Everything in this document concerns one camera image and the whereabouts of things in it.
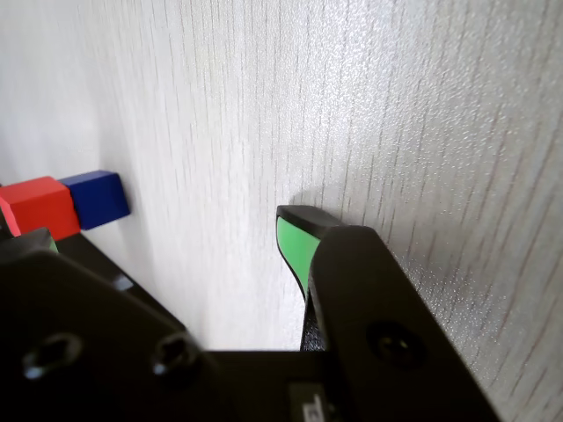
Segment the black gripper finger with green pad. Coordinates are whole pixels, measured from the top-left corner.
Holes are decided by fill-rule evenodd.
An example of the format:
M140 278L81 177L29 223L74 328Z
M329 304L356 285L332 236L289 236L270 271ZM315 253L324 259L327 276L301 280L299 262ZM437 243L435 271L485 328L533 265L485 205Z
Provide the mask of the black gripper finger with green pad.
M229 419L185 330L48 243L43 233L1 242L2 419Z
M276 241L354 421L495 421L497 414L380 236L303 205L276 210Z

